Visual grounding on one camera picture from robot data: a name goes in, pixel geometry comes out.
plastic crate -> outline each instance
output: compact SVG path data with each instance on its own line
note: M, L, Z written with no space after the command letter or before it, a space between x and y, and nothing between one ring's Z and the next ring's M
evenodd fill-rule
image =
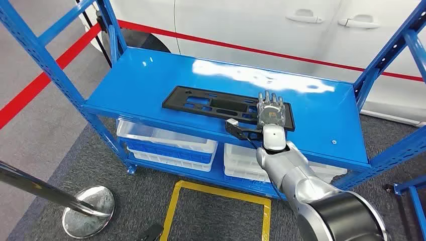
M309 165L318 177L328 183L333 177L347 172L344 168L316 162L309 162ZM224 166L227 176L269 182L268 174L257 163L255 149L225 144Z
M215 158L215 153L216 153L216 150L215 150L211 156L210 162L207 164L204 164L204 163L192 162L192 161L180 159L180 158L161 156L161 155L147 153L147 152L140 152L140 151L132 150L129 148L127 148L127 150L132 152L133 155L135 155L135 158L137 159L151 161L151 162L158 162L158 163L163 163L163 164L177 166L177 167L195 169L195 170L204 171L204 172L209 172L211 170L211 164L213 162L213 159Z
M122 119L119 120L117 136L133 141L148 141L204 153L213 153L218 145L218 142L213 140L149 127Z
M209 139L120 120L117 136L130 150L208 164L218 143Z

robotic arm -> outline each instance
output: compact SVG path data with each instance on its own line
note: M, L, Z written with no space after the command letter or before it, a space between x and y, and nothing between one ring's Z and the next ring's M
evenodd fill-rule
M285 111L282 97L269 92L259 94L258 128L238 127L227 120L228 132L243 140L262 138L256 159L268 173L272 185L284 193L297 217L305 241L388 241L383 220L360 195L343 191L323 181L310 168L307 158L290 141L286 141Z

red stripe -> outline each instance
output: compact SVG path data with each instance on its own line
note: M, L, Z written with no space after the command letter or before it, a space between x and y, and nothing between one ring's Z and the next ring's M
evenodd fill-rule
M122 21L122 20L118 20L118 22L119 22L120 27L122 27L122 28L138 30L138 31L145 32L145 33L165 35L165 36L169 36L169 37L186 39L186 40L191 40L191 41L201 42L201 43L206 43L206 44L213 44L213 45L218 45L218 46L232 48L232 49L239 49L239 50L244 50L244 51L249 51L249 52L254 52L254 53L259 53L259 54L272 55L272 56L277 56L277 57L286 58L286 59L294 59L294 60L313 63L313 64L321 64L321 65L332 66L332 67L337 67L337 68L342 68L342 69L364 71L363 68L349 66L349 65L336 64L336 63L330 63L330 62L319 61L319 60L314 60L314 59L302 58L302 57L297 57L297 56L292 56L292 55L287 55L287 54L280 54L280 53L270 52L270 51L266 51L266 50L253 49L253 48L248 48L248 47L244 47L244 46L240 46L240 45L228 44L228 43L219 42L219 41L215 41L215 40L194 37L194 36L191 36L191 35L175 33L175 32L168 31L168 30L153 28L153 27L135 24L135 23L131 23L131 22L126 22L126 21ZM405 74L383 72L382 75L401 78L401 79L423 81L423 79L421 77L415 77L415 76L410 76L410 75L405 75Z
M65 68L100 32L99 24L89 29L56 62ZM15 98L0 110L0 129L15 117L34 97L36 97L50 83L49 77L43 72L28 84Z

yellow floor marking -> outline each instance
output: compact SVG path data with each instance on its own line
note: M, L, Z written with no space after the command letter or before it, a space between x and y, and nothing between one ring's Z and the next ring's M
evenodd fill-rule
M179 199L179 191L184 187L187 189L210 193L218 196L234 198L242 201L253 202L263 205L263 225L262 225L262 241L269 240L269 227L271 222L271 200L264 197L253 196L249 194L224 190L215 187L209 187L201 184L196 184L186 181L178 181L174 186L173 194L170 199L169 209L167 210L166 219L164 220L164 231L161 235L160 241L167 241L169 237L170 228L172 226L174 212L176 210L177 199Z

stanchion post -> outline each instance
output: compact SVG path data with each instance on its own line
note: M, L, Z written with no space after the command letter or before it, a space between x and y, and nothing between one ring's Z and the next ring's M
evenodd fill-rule
M72 196L3 161L0 161L0 181L64 206L62 225L74 238L100 232L114 212L114 196L103 186L89 187Z

